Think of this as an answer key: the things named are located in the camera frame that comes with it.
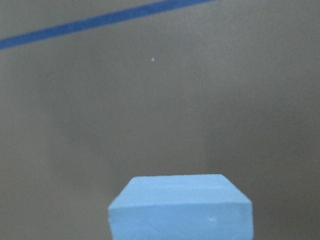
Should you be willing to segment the light blue foam block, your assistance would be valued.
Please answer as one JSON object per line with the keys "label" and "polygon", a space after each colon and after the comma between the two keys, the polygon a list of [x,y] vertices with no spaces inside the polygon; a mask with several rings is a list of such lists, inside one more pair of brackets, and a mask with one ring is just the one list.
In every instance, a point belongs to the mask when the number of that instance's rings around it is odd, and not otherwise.
{"label": "light blue foam block", "polygon": [[251,240],[253,204],[222,174],[136,176],[108,207],[114,240]]}

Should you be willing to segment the brown paper table cover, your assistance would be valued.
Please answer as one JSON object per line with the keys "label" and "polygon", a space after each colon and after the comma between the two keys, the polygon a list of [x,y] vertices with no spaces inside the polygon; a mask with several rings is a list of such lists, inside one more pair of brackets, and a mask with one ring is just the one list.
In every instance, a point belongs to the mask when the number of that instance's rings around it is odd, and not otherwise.
{"label": "brown paper table cover", "polygon": [[109,240],[135,176],[222,174],[257,240],[320,237],[320,3],[215,0],[0,52],[0,237]]}

